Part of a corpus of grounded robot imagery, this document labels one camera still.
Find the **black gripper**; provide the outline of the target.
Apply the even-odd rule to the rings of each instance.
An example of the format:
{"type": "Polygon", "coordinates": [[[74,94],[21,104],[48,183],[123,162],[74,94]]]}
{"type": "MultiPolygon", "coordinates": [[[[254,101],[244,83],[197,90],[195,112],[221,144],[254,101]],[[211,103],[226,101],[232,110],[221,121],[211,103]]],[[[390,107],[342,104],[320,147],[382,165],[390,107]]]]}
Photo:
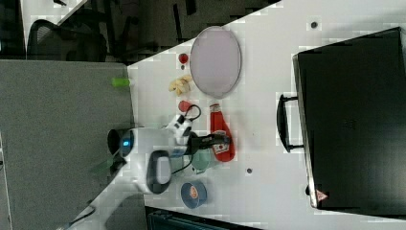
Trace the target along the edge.
{"type": "Polygon", "coordinates": [[[208,149],[214,145],[229,145],[231,139],[223,134],[209,134],[206,136],[198,136],[192,132],[187,144],[187,155],[194,155],[198,150],[208,149]]]}

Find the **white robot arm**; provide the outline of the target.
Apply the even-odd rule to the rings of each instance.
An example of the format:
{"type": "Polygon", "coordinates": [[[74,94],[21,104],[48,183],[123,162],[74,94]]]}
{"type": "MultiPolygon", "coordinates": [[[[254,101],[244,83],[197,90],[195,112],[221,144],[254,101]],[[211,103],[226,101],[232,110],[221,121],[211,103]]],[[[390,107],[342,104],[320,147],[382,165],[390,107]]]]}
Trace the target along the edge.
{"type": "Polygon", "coordinates": [[[231,142],[225,134],[199,136],[190,128],[130,129],[121,141],[121,149],[127,151],[124,165],[76,219],[57,230],[106,230],[107,221],[124,200],[134,195],[159,195],[169,187],[172,157],[231,142]]]}

